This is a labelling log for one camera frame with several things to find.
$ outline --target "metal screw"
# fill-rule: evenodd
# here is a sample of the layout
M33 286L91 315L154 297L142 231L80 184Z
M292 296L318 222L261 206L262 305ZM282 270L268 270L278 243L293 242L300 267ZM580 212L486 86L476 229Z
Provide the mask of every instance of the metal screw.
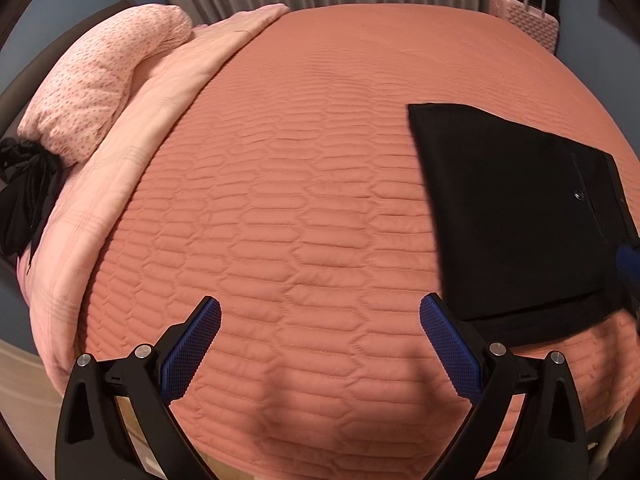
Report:
M502 343L491 343L489 345L489 352L500 357L507 353L507 349Z
M557 365L564 363L564 355L561 352L551 352L551 360Z
M91 362L91 356L89 354L82 354L77 362L78 366L87 366Z
M136 348L136 357L139 359L144 359L145 357L147 357L149 354L151 354L151 346L149 345L140 345L138 348Z

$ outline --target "blue gripper pad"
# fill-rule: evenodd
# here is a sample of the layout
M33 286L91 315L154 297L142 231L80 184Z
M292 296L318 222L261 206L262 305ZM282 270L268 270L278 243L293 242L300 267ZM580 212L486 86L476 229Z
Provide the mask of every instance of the blue gripper pad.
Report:
M222 322L222 309L210 298L160 369L160 396L166 405L184 396Z
M640 251L635 251L626 245L620 246L616 254L616 265L619 272L640 284Z
M482 396L480 365L431 296L420 302L420 324L458 396L477 404Z

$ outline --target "pink blanket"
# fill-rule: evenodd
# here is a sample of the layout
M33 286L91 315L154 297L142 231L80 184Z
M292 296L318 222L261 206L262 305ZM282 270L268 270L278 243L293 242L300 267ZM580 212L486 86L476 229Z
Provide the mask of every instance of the pink blanket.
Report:
M156 149L223 63L288 10L238 12L142 62L127 107L91 159L73 168L31 268L28 250L18 262L34 342L60 393L77 357L78 313L98 253Z

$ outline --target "salmon quilted bedspread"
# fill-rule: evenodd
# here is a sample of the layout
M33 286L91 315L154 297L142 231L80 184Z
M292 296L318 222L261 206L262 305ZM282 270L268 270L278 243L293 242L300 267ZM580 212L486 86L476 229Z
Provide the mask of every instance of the salmon quilted bedspread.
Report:
M200 299L222 328L172 410L202 452L273 480L412 480L469 410L420 327L436 238L406 105L467 104L611 153L640 219L640 164L597 99L489 15L291 12L236 54L151 160L84 297L81 350L118 358ZM589 427L640 384L624 313L557 349ZM484 469L497 466L514 402Z

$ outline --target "black fabric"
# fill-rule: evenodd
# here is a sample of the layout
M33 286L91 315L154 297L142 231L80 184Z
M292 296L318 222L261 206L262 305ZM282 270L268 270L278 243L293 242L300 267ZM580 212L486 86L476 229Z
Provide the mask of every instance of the black fabric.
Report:
M638 233L610 155L465 105L409 105L447 306L518 346L599 322Z
M0 251L21 255L31 243L31 257L40 243L62 188L59 156L42 145L24 140L0 140Z

